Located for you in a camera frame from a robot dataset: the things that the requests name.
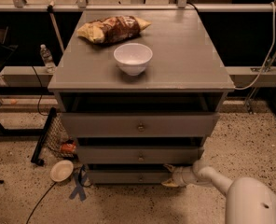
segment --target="brown snack bag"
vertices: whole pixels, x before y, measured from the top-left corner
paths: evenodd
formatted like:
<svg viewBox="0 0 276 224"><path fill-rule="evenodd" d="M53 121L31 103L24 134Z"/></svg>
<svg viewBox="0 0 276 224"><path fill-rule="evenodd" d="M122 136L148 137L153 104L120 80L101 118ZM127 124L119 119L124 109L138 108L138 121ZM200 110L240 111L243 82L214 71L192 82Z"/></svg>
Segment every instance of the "brown snack bag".
<svg viewBox="0 0 276 224"><path fill-rule="evenodd" d="M133 16L110 17L85 23L77 34L93 44L116 43L137 36L150 24Z"/></svg>

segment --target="speckled floor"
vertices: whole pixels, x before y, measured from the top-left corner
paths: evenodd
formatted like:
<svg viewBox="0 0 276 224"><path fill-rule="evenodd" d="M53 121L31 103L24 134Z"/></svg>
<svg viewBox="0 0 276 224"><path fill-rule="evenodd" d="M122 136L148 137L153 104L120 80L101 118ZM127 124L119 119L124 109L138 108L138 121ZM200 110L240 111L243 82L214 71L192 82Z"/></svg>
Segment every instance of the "speckled floor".
<svg viewBox="0 0 276 224"><path fill-rule="evenodd" d="M276 193L276 116L265 103L249 115L241 102L225 102L203 157L219 172L235 179L251 176ZM8 128L40 128L36 113L0 109ZM26 223L39 199L52 185L49 172L59 159L43 148L45 166L31 164L36 139L0 138L0 223ZM106 185L84 188L86 200L69 198L73 179L57 184L39 204L29 223L189 223L221 224L225 198L213 188L161 185Z"/></svg>

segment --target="top drawer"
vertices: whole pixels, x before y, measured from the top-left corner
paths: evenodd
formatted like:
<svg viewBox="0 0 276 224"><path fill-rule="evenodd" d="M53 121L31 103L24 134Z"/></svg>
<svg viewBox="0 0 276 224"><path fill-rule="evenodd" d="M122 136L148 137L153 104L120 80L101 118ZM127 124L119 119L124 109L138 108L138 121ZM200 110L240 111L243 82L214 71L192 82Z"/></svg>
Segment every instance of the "top drawer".
<svg viewBox="0 0 276 224"><path fill-rule="evenodd" d="M62 125L73 137L203 137L217 113L88 114L64 113Z"/></svg>

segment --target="gray tabletop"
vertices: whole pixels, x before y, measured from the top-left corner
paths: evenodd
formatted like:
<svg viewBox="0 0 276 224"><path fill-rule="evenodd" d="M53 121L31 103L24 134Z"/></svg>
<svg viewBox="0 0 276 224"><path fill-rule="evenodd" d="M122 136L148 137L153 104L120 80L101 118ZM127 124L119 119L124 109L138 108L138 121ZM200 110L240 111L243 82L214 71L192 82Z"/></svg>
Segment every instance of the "gray tabletop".
<svg viewBox="0 0 276 224"><path fill-rule="evenodd" d="M152 24L138 37L93 45L74 32L48 88L54 90L232 90L234 85L195 10L86 10L76 27L117 15ZM124 74L113 57L124 43L141 43L153 59L137 77Z"/></svg>

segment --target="drawer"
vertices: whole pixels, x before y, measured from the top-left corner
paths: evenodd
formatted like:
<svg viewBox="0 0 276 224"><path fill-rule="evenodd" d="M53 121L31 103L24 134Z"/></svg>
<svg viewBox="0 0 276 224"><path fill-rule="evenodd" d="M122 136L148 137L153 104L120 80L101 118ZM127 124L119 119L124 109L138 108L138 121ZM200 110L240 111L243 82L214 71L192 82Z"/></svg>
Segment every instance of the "drawer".
<svg viewBox="0 0 276 224"><path fill-rule="evenodd" d="M132 169L125 170L123 166L112 169L88 170L88 178L91 184L160 184L169 179L172 174L164 169Z"/></svg>
<svg viewBox="0 0 276 224"><path fill-rule="evenodd" d="M218 118L217 113L64 113L62 125L73 137L202 137L212 133Z"/></svg>
<svg viewBox="0 0 276 224"><path fill-rule="evenodd" d="M203 153L201 147L133 147L97 146L78 147L77 155L82 163L171 163L193 164Z"/></svg>

